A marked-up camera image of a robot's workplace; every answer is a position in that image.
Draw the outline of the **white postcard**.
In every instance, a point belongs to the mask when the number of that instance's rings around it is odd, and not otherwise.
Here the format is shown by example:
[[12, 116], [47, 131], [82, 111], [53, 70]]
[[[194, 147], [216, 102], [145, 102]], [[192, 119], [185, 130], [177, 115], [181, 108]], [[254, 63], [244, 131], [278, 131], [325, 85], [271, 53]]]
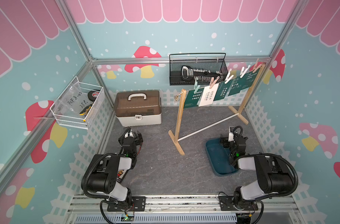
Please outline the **white postcard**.
[[219, 84], [214, 84], [213, 86], [206, 86], [201, 95], [200, 101], [198, 103], [199, 107], [211, 105], [216, 96], [216, 92]]

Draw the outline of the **mint green clothespin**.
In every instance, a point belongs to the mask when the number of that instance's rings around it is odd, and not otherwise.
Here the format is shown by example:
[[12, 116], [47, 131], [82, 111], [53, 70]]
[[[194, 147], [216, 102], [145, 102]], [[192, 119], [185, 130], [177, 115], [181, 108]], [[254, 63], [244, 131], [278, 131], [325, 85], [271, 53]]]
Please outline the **mint green clothespin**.
[[198, 84], [198, 77], [195, 78], [195, 83], [194, 83], [194, 94], [197, 93], [197, 91], [199, 90], [200, 85]]

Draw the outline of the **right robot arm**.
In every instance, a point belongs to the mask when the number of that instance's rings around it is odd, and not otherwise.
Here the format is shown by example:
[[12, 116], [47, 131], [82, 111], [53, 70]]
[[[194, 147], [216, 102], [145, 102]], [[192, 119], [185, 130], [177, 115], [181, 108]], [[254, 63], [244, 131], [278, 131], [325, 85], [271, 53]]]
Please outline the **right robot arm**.
[[260, 200], [292, 194], [299, 177], [291, 163], [276, 154], [246, 154], [248, 138], [242, 134], [241, 126], [230, 127], [228, 137], [220, 138], [220, 144], [229, 149], [230, 166], [256, 172], [256, 181], [234, 191], [231, 202], [234, 208], [244, 210]]

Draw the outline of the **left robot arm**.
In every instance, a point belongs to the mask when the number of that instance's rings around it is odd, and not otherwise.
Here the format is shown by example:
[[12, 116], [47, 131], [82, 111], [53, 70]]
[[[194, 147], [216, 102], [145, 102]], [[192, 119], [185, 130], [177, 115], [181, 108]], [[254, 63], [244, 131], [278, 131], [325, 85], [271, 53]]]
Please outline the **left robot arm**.
[[134, 204], [131, 190], [122, 186], [117, 178], [119, 171], [134, 169], [143, 137], [128, 127], [118, 142], [120, 153], [94, 155], [82, 178], [81, 188], [89, 198], [102, 198], [122, 211], [129, 211]]

